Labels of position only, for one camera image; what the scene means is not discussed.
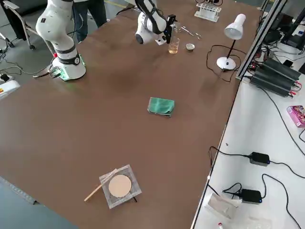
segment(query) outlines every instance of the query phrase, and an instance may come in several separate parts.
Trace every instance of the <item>computer monitor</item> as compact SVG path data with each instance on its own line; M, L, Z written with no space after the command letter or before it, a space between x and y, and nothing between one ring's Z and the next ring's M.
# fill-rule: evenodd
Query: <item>computer monitor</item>
M282 38L281 43L287 44L299 50L302 50L304 48L305 31L302 36L292 35L304 18L305 18L305 8L302 10L300 15L295 20L295 22L291 25L289 32Z

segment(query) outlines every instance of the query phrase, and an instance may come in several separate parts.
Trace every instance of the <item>table surface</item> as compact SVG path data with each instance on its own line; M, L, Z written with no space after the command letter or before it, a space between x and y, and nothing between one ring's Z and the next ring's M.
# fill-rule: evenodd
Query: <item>table surface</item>
M283 55L293 60L305 57L304 54L284 53L300 52L293 47L281 43L278 44L278 47L280 49L273 49L273 51L282 51L276 52L277 55ZM278 57L278 59L283 63L287 58ZM293 68L298 70L304 61L305 58L295 61ZM253 151L265 153L270 156L272 161L287 163L297 174L305 176L305 157L290 138L275 106L261 89L248 84L246 81L240 84L220 150L229 154L243 155L249 155ZM303 85L305 84L305 75L300 76L300 82ZM279 107L293 138L304 150L305 144L298 137L303 128L297 128L286 111L288 106L304 105L304 89L293 99L268 93ZM268 167L260 167L250 164L247 158L219 154L209 184L224 197L231 198L231 195L221 192L236 182L240 182L243 188L259 190L264 195L264 185L261 178L263 173L283 182L289 195L288 209L300 226L304 226L305 211L303 206L305 205L305 199L303 190L305 182L284 165L271 164ZM236 218L231 222L215 216L204 208L212 193L209 187L205 188L202 196L203 204L199 206L194 218L194 229L203 227L216 229L220 221L224 223L224 229L244 229L244 224L250 217L268 219L272 222L272 228L298 229L285 209L286 195L284 188L268 177L265 177L265 181L267 196L263 199L262 204L258 206L242 204L237 211Z
M192 0L158 7L203 39L181 32L176 55L167 45L139 45L138 13L124 12L78 45L83 78L33 80L0 101L0 176L80 228L184 229L196 212L210 170L205 152L219 143L239 84L207 70L206 54L213 44L231 45L224 28L240 12L247 20L236 48L248 51L260 11L224 1L213 23L194 17ZM216 71L227 52L213 50ZM172 118L147 112L151 96L175 100ZM126 164L142 190L138 203L109 210L102 191L83 201L99 176Z

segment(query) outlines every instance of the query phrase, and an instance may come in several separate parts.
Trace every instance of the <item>small white dish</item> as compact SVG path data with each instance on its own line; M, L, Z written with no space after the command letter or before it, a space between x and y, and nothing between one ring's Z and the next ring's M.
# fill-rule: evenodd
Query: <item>small white dish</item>
M195 49L195 45L193 45L193 44L186 44L185 47L190 52L192 52Z

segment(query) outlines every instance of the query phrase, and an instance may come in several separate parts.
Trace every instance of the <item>brown table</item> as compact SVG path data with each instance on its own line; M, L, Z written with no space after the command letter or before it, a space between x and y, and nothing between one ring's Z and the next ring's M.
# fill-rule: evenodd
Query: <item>brown table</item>
M236 48L248 51L260 12L224 0L213 23L194 17L192 0L159 2L203 40L181 32L176 55L167 45L139 45L137 14L127 11L78 46L83 78L33 80L0 101L0 176L80 228L185 229L196 212L206 152L220 141L239 84L207 70L206 54L213 44L231 45L224 28L240 12L247 20ZM189 42L193 53L185 50ZM217 70L227 52L215 47L209 64ZM147 112L151 96L175 100L172 118ZM138 203L109 210L101 190L83 201L99 176L126 164L142 189Z

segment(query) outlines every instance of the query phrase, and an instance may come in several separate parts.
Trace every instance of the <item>lamp shade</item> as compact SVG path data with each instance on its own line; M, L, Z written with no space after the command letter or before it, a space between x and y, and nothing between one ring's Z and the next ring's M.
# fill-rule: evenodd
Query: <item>lamp shade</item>
M240 40L243 37L243 24L245 20L246 16L244 14L239 14L235 21L224 29L225 35L233 40Z

